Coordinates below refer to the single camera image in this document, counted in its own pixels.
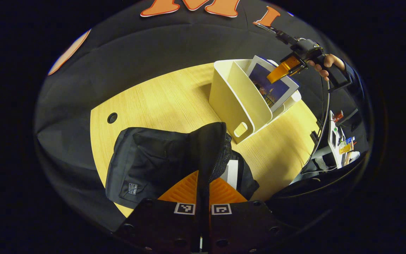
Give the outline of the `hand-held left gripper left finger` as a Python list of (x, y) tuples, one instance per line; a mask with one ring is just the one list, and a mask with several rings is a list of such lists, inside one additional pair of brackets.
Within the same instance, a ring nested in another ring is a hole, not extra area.
[(198, 178), (195, 171), (158, 199), (142, 199), (114, 236), (145, 253), (200, 252)]

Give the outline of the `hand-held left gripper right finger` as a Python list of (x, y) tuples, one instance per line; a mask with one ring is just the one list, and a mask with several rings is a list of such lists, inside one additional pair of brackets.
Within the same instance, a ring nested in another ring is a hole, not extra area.
[(209, 252), (259, 253), (288, 234), (262, 201), (247, 201), (220, 177), (209, 186)]

